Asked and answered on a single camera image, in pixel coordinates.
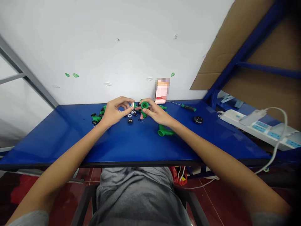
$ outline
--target green screwdriver handle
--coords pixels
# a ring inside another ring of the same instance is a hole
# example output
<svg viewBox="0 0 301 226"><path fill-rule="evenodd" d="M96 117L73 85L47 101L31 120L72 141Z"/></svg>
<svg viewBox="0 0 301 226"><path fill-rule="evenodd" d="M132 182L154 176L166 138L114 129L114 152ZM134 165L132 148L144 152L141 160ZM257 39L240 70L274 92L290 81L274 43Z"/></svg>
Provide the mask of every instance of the green screwdriver handle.
<svg viewBox="0 0 301 226"><path fill-rule="evenodd" d="M188 111L193 111L193 112L195 112L197 110L196 108L193 108L193 107L187 106L187 105L181 105L181 107L185 108Z"/></svg>

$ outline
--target white power strip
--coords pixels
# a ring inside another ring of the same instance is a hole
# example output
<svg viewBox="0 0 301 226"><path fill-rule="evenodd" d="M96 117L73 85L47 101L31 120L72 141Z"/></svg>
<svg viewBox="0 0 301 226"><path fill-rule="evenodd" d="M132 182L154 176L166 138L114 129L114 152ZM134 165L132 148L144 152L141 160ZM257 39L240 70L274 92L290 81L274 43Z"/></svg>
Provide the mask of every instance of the white power strip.
<svg viewBox="0 0 301 226"><path fill-rule="evenodd" d="M228 110L223 114L219 115L220 119L226 121L229 124L234 125L237 128L246 131L247 133L269 143L272 146L275 146L278 139L280 138L280 134L272 132L272 126L269 126L263 122L255 121L249 126L244 126L243 124L239 123L239 121L246 117L246 115L241 114L235 110ZM301 144L290 139L284 137L278 146L278 149L281 151L287 151L290 149L301 147Z"/></svg>

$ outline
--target floor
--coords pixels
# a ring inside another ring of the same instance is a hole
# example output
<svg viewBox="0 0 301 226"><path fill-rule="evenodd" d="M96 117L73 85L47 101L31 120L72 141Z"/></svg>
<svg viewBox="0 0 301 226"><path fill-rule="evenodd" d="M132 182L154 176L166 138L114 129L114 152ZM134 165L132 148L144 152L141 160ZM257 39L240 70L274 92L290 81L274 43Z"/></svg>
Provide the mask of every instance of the floor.
<svg viewBox="0 0 301 226"><path fill-rule="evenodd" d="M86 186L100 183L101 169L87 168L80 169L77 179L84 179L83 184L67 183L60 191L54 203L53 211L50 214L50 226L70 225L74 212L80 201L81 195ZM0 225L4 225L20 201L35 183L38 177L5 173L0 178ZM199 187L207 183L209 179L188 180L184 188ZM210 223L210 225L252 225L248 213L236 194L220 180L213 181L202 188L193 191ZM284 199L289 198L285 190L276 190ZM194 226L190 208L187 209ZM84 225L88 225L92 217L91 203L86 214Z"/></svg>

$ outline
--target red bag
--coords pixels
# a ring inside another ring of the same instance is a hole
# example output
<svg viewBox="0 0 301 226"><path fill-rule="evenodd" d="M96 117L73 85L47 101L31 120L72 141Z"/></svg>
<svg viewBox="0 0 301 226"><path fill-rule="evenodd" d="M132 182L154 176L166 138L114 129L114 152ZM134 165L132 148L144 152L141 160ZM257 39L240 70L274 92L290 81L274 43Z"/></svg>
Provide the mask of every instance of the red bag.
<svg viewBox="0 0 301 226"><path fill-rule="evenodd" d="M187 174L186 172L184 172L183 174L183 171L185 170L184 166L169 166L169 169L172 173L172 178L174 183L179 184L181 186L187 184Z"/></svg>

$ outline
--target hand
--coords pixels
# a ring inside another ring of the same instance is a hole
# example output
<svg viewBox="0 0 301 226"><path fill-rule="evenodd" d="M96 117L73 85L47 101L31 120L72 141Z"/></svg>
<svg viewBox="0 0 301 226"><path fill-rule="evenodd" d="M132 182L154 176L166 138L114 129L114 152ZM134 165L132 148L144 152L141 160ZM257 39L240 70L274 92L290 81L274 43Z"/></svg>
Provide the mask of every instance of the hand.
<svg viewBox="0 0 301 226"><path fill-rule="evenodd" d="M158 104L156 104L151 98L146 98L140 101L139 104L142 102L148 102L149 107L148 109L143 109L142 111L153 118L153 120L156 121L156 123L165 125L170 127L176 120L171 117L169 114L167 114L162 108L159 107Z"/></svg>
<svg viewBox="0 0 301 226"><path fill-rule="evenodd" d="M131 98L120 96L114 100L111 100L107 103L106 111L104 112L101 122L105 122L108 126L112 126L120 121L120 119L134 110L133 107L130 107L129 103L135 102ZM124 111L119 111L118 108L123 107Z"/></svg>

